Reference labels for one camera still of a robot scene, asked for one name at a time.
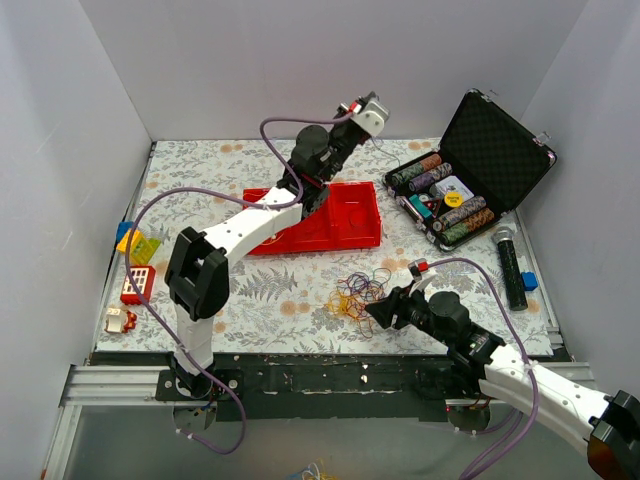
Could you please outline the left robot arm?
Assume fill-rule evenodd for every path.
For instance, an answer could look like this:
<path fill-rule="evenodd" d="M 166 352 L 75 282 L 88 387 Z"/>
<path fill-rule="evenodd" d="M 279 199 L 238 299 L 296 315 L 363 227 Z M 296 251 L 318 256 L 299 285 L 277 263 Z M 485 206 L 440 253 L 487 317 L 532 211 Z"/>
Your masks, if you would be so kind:
<path fill-rule="evenodd" d="M 178 387 L 193 400 L 213 386 L 213 318 L 230 295 L 229 273 L 251 250 L 315 213 L 329 183 L 354 150 L 379 135 L 389 118 L 375 92 L 341 105 L 330 121 L 307 120 L 283 176 L 259 201 L 202 231 L 188 227 L 176 239 L 165 282 L 177 314 Z"/>

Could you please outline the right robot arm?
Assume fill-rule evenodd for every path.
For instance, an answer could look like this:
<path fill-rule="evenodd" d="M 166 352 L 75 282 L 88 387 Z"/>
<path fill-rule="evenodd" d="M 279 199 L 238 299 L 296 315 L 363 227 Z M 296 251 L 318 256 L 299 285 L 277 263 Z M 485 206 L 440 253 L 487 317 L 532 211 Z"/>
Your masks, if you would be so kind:
<path fill-rule="evenodd" d="M 639 401 L 632 394 L 589 389 L 534 363 L 473 322 L 454 292 L 426 297 L 396 287 L 365 310 L 384 329 L 413 326 L 444 344 L 460 395 L 482 393 L 534 417 L 584 454 L 603 479 L 638 478 Z"/>

